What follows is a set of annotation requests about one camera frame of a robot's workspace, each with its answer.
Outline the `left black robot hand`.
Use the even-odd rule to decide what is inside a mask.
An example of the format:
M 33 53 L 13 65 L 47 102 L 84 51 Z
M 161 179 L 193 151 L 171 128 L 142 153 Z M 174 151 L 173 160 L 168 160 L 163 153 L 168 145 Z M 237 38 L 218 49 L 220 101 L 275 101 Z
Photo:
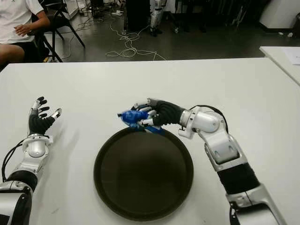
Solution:
M 46 103 L 47 100 L 44 97 L 39 97 L 34 101 L 30 108 L 27 136 L 34 134 L 44 135 L 53 123 L 61 116 L 61 108 L 58 108 L 54 113 L 48 115 L 46 111 L 48 111 L 50 107 L 43 107 Z

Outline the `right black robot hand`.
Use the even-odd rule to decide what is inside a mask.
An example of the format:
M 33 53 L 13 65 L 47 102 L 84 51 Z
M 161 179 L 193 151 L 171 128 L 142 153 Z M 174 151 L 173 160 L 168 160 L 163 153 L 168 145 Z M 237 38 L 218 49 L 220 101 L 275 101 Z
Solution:
M 135 103 L 131 110 L 143 111 L 148 114 L 146 119 L 140 119 L 138 124 L 143 127 L 159 127 L 168 124 L 180 124 L 184 108 L 173 103 L 155 98 Z

